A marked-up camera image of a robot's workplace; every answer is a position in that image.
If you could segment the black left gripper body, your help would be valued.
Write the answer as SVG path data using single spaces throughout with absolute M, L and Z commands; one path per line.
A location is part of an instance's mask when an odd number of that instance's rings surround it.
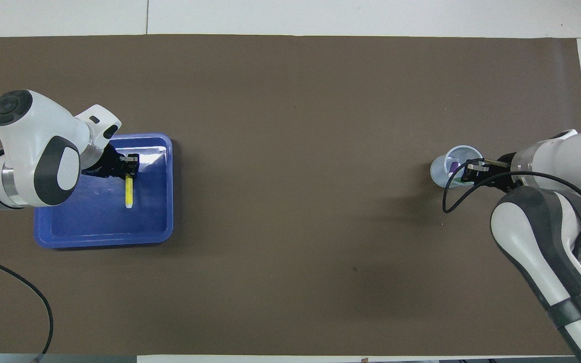
M 116 151 L 115 147 L 108 143 L 103 150 L 102 155 L 99 160 L 94 163 L 89 168 L 84 168 L 82 170 L 83 175 L 89 175 L 92 177 L 99 178 L 109 178 L 117 177 L 120 178 L 120 156 Z

